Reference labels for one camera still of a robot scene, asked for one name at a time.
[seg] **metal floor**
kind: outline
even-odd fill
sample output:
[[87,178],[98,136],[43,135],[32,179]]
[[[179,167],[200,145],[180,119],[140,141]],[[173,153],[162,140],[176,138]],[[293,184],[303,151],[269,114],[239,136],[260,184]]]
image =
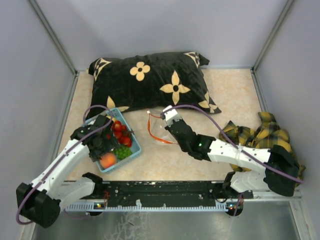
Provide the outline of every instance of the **metal floor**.
[[239,217],[224,212],[105,212],[73,219],[61,213],[51,227],[37,225],[32,240],[298,240],[298,236],[289,202],[259,201],[244,203]]

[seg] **orange fruit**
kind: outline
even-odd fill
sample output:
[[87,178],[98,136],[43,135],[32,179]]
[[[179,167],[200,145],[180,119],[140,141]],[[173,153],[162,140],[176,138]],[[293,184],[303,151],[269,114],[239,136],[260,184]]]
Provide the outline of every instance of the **orange fruit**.
[[103,155],[100,159],[100,164],[103,168],[110,168],[112,165],[115,165],[117,162],[116,155],[113,153],[107,153]]

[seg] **green grapes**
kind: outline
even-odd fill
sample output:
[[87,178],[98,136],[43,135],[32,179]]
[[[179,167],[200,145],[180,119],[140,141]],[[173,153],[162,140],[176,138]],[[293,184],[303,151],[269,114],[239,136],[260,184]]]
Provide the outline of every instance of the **green grapes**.
[[130,147],[121,145],[120,147],[114,150],[114,154],[119,160],[123,160],[132,155],[132,151],[130,150]]

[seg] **clear plastic bag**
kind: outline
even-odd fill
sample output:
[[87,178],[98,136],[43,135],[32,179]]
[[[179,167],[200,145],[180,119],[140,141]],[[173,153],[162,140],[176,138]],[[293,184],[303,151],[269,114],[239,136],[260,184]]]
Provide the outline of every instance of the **clear plastic bag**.
[[148,109],[148,132],[158,145],[177,144],[175,138],[165,129],[166,121],[160,118],[161,111]]

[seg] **orange string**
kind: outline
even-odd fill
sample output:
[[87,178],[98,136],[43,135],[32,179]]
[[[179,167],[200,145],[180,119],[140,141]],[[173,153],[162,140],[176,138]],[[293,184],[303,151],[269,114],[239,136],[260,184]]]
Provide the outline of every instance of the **orange string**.
[[104,207],[107,206],[107,201],[109,200],[109,192],[108,191],[104,191],[104,197],[103,197],[103,201],[104,201]]
[[152,116],[152,117],[154,117],[154,118],[157,118],[157,119],[160,119],[161,117],[159,117],[159,116],[154,116],[154,115],[152,115],[152,114],[149,113],[149,112],[148,112],[148,114],[149,114],[149,119],[148,119],[147,127],[148,127],[148,132],[149,132],[150,136],[153,137],[155,140],[157,140],[157,141],[159,141],[159,142],[161,142],[161,143],[164,143],[164,144],[177,144],[177,143],[175,143],[175,142],[167,141],[167,140],[164,140],[164,139],[162,139],[162,138],[159,138],[159,137],[157,137],[157,136],[155,136],[155,135],[153,135],[153,134],[151,133],[151,130],[150,130],[150,127],[151,127],[151,124],[150,124],[150,116]]

